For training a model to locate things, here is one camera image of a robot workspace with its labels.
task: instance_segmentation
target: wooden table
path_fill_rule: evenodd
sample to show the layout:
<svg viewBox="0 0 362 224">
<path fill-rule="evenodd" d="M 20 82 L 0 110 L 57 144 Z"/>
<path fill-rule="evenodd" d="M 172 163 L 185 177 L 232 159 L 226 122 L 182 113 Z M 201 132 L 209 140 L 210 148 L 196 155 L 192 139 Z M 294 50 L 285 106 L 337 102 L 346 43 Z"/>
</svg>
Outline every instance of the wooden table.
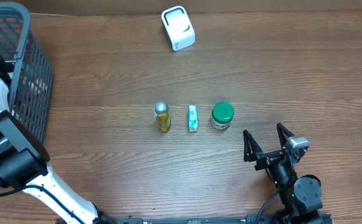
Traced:
<svg viewBox="0 0 362 224">
<path fill-rule="evenodd" d="M 45 146 L 61 178 L 112 217 L 257 213 L 274 186 L 243 162 L 242 132 L 272 151 L 282 122 L 310 140 L 295 168 L 321 179 L 322 213 L 362 223 L 362 11 L 191 21 L 196 43 L 174 53 L 159 15 L 32 20 L 55 72 Z M 167 134 L 155 128 L 159 100 L 169 104 Z M 226 131 L 209 123 L 218 101 L 236 111 Z M 191 104 L 197 133 L 187 129 Z M 0 198 L 0 223 L 56 218 L 29 195 Z"/>
</svg>

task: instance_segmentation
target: silver bottle cap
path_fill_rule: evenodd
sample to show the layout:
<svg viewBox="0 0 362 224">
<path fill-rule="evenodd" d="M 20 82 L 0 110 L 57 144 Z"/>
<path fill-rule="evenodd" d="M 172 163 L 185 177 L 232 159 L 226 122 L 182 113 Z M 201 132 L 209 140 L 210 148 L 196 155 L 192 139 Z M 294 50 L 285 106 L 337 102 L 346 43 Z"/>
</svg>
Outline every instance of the silver bottle cap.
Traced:
<svg viewBox="0 0 362 224">
<path fill-rule="evenodd" d="M 167 112 L 167 104 L 163 101 L 157 102 L 155 106 L 155 115 L 163 114 L 165 112 Z"/>
</svg>

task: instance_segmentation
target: plastic basket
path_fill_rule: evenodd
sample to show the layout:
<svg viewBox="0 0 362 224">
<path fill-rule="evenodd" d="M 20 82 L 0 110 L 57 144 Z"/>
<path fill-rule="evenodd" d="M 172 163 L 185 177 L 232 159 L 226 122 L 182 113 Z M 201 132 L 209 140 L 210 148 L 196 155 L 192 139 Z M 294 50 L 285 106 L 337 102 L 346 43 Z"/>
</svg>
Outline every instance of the plastic basket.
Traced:
<svg viewBox="0 0 362 224">
<path fill-rule="evenodd" d="M 52 68 L 30 31 L 30 14 L 21 4 L 0 2 L 0 54 L 14 61 L 8 103 L 11 114 L 44 140 L 52 94 Z"/>
</svg>

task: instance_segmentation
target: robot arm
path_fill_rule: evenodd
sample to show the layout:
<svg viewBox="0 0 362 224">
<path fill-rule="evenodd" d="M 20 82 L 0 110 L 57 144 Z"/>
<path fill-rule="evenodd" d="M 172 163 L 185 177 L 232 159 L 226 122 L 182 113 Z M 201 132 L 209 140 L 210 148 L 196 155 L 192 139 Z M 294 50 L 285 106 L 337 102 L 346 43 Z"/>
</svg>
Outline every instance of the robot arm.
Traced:
<svg viewBox="0 0 362 224">
<path fill-rule="evenodd" d="M 77 216 L 83 223 L 93 223 L 98 218 L 98 213 L 93 203 L 85 200 L 76 194 L 54 171 L 50 162 L 46 165 L 48 174 L 39 175 L 35 179 L 28 182 L 27 186 L 37 185 L 48 190 L 54 195 L 66 208 L 70 208 L 71 214 L 67 213 L 60 207 L 55 200 L 49 195 L 41 192 L 39 189 L 27 188 L 23 192 L 31 194 L 38 198 L 41 202 L 51 208 L 56 214 L 63 218 L 66 223 L 79 223 L 75 217 Z"/>
<path fill-rule="evenodd" d="M 0 113 L 0 186 L 44 202 L 66 223 L 113 223 L 93 203 L 76 194 L 53 170 L 43 145 L 14 117 Z"/>
<path fill-rule="evenodd" d="M 262 206 L 259 214 L 248 215 L 246 220 L 252 220 L 251 223 L 256 224 L 331 224 L 330 215 L 321 215 L 319 212 L 323 206 L 320 200 L 322 190 L 319 179 L 314 175 L 298 178 L 294 171 L 294 164 L 300 162 L 308 150 L 308 140 L 302 136 L 295 136 L 280 123 L 277 124 L 277 131 L 281 150 L 265 154 L 252 135 L 247 130 L 243 132 L 244 161 L 256 161 L 255 169 L 265 169 L 277 189 Z M 264 218 L 262 212 L 277 194 L 280 195 L 284 209 Z"/>
</svg>

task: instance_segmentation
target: green cap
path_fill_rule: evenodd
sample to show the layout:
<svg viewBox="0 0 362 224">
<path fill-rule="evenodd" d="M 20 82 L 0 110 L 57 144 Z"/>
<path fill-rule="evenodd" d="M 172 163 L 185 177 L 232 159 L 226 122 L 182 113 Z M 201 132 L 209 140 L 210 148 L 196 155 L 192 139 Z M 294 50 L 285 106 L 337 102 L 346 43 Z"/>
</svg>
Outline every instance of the green cap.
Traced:
<svg viewBox="0 0 362 224">
<path fill-rule="evenodd" d="M 219 102 L 212 109 L 212 118 L 220 124 L 231 122 L 234 114 L 233 106 L 228 102 Z"/>
</svg>

